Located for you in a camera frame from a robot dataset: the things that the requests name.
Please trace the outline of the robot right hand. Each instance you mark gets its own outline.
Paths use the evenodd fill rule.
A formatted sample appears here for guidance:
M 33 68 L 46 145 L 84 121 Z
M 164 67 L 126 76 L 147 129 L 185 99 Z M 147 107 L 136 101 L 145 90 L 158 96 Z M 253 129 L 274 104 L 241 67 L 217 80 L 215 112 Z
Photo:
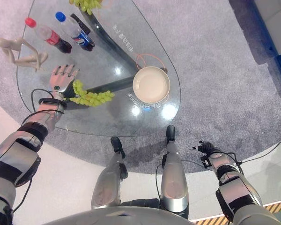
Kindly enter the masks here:
M 213 152 L 218 151 L 218 149 L 212 143 L 203 140 L 199 141 L 197 150 L 206 155 L 210 155 Z

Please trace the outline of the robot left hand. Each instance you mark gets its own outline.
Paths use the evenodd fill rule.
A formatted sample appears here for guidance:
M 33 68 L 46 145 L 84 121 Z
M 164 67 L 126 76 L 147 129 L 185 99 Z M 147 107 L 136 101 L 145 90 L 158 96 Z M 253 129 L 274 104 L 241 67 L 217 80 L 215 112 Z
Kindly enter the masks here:
M 73 98 L 76 96 L 73 82 L 80 70 L 74 64 L 57 66 L 51 74 L 49 81 L 49 92 L 54 98 Z

